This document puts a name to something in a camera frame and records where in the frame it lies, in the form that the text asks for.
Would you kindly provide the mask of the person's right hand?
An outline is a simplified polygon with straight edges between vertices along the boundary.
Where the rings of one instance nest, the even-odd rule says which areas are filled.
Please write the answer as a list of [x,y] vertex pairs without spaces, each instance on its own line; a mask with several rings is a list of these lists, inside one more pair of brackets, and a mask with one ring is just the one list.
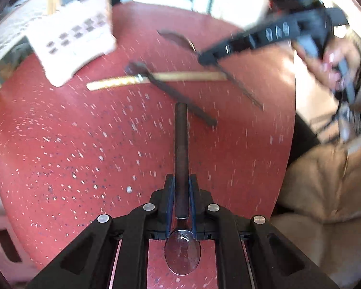
[[[307,70],[315,79],[330,90],[343,90],[349,83],[356,85],[361,72],[361,52],[349,39],[334,37],[323,53],[323,57],[309,56],[298,42],[292,42],[293,49],[306,64]],[[348,72],[345,76],[336,70],[341,61],[345,60]]]

